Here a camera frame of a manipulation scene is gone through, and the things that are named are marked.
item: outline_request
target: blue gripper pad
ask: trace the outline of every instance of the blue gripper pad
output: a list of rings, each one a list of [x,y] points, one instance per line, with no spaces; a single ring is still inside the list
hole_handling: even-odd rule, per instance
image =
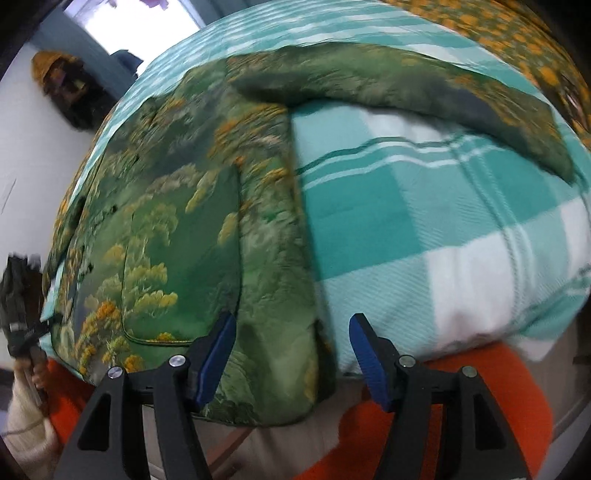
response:
[[[365,382],[369,388],[369,393],[374,402],[378,403],[383,411],[392,411],[394,402],[394,361],[397,353],[392,343],[388,340],[381,342],[379,337],[371,328],[367,318],[363,313],[356,313],[349,321],[349,341],[359,362],[361,372],[365,377]],[[387,344],[394,350],[384,352]],[[383,362],[392,362],[392,365],[386,365]]]
[[[234,315],[226,315],[225,324],[209,351],[207,359],[199,372],[199,390],[195,403],[201,407],[213,400],[220,383],[222,373],[236,341],[236,319]]]

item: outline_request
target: white wall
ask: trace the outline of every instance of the white wall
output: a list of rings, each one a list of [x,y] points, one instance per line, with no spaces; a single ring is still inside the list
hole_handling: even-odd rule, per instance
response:
[[[57,208],[92,140],[34,83],[35,52],[25,45],[0,80],[0,274],[11,252],[46,258]],[[0,367],[11,363],[0,334]]]

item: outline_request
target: white and teal checkered fabric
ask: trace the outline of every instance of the white and teal checkered fabric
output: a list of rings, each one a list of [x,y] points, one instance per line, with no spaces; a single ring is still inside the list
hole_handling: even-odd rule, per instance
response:
[[[275,0],[226,17],[157,58],[120,101],[82,175],[116,129],[188,69],[324,41],[417,51],[544,99],[473,41],[374,0]],[[489,137],[408,112],[315,102],[293,115],[298,178],[323,317],[343,372],[364,312],[401,351],[427,357],[511,339],[544,355],[591,286],[591,158],[554,111],[577,183]]]

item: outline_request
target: green floral jacket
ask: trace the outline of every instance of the green floral jacket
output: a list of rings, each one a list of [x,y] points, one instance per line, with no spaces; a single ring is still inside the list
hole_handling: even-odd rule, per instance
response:
[[[312,99],[449,119],[573,178],[546,104],[420,54],[327,43],[194,68],[125,121],[59,216],[45,280],[65,262],[64,361],[92,383],[154,368],[226,309],[236,345],[204,417],[286,424],[332,393],[290,135],[290,108]]]

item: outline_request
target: window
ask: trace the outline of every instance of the window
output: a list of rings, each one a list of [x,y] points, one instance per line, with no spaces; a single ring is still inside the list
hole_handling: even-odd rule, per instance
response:
[[[150,8],[141,0],[73,0],[66,14],[109,54],[129,50],[149,63],[168,48],[199,31],[201,20],[187,0],[160,0]]]

